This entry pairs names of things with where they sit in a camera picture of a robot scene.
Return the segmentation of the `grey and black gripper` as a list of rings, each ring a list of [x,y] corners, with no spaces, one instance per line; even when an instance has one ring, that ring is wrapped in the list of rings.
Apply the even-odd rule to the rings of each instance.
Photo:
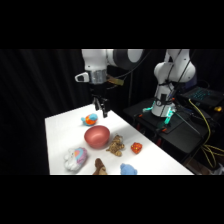
[[[92,94],[94,97],[95,110],[103,111],[103,117],[106,118],[109,111],[109,100],[105,99],[106,87],[107,87],[107,72],[105,70],[95,70],[90,72],[90,85],[92,89]],[[100,104],[98,98],[102,98],[102,103]]]

